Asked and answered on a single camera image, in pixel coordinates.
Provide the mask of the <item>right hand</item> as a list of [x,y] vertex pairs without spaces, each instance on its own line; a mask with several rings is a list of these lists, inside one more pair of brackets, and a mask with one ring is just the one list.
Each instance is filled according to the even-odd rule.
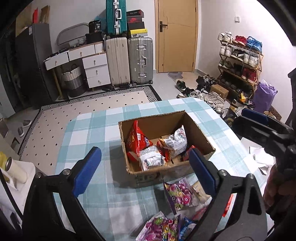
[[277,170],[276,164],[274,164],[270,170],[263,194],[266,210],[273,206],[277,194],[295,197],[295,179],[285,181],[283,174]]

